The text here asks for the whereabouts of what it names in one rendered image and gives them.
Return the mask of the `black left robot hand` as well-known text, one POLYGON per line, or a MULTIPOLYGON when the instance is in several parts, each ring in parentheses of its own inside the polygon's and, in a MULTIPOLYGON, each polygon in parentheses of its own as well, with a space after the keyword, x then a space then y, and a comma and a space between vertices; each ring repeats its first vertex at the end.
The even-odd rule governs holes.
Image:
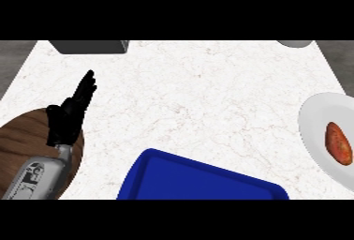
POLYGON ((49 120, 47 145, 74 145, 81 131, 81 124, 91 97, 96 92, 94 71, 89 70, 77 86, 77 91, 60 105, 46 108, 49 120))

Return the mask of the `blue tray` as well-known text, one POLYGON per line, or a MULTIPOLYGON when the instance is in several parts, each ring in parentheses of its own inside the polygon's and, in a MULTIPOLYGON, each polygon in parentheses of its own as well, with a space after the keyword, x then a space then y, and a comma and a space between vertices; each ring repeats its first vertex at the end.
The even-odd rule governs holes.
POLYGON ((280 185, 146 149, 124 178, 119 200, 288 200, 280 185))

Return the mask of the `white plate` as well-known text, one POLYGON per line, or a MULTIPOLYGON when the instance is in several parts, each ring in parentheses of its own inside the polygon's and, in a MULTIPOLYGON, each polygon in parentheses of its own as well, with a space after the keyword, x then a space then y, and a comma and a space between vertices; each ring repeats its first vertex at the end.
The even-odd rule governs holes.
POLYGON ((319 93, 302 103, 298 112, 298 131, 311 158, 322 170, 354 192, 354 97, 319 93), (342 165, 325 146, 326 127, 335 123, 353 149, 353 163, 342 165))

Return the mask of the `orange sweet potato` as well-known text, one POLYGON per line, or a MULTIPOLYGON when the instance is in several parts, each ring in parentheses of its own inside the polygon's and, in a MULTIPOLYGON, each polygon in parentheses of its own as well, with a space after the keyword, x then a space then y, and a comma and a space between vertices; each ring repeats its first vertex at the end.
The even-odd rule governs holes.
POLYGON ((353 148, 342 129, 330 122, 325 131, 325 147, 332 158, 344 165, 353 163, 353 148))

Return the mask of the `round brown wooden board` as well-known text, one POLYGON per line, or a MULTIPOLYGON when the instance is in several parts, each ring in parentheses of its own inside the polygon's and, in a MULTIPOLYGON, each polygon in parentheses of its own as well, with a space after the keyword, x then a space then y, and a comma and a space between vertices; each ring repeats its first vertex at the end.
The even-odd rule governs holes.
MULTIPOLYGON (((77 128, 77 141, 72 148, 72 168, 68 173, 63 186, 55 195, 58 200, 78 173, 78 166, 83 157, 83 117, 77 114, 69 127, 77 128)), ((34 156, 58 158, 58 150, 47 145, 49 121, 46 108, 22 113, 0 127, 0 198, 10 186, 12 179, 25 161, 34 156)))

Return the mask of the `dark grey box appliance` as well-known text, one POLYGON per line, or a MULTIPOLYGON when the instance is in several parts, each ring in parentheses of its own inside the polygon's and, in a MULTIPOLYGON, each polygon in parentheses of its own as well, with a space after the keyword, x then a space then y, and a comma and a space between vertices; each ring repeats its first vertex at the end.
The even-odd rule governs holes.
POLYGON ((125 53, 127 40, 52 40, 52 45, 62 54, 125 53))

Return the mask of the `pale grey round container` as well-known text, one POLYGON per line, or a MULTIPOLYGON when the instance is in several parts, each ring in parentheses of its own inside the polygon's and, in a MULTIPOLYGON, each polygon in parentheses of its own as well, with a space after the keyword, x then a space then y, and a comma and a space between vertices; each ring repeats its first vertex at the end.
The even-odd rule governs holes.
POLYGON ((289 48, 304 48, 311 44, 313 40, 279 40, 277 42, 289 48))

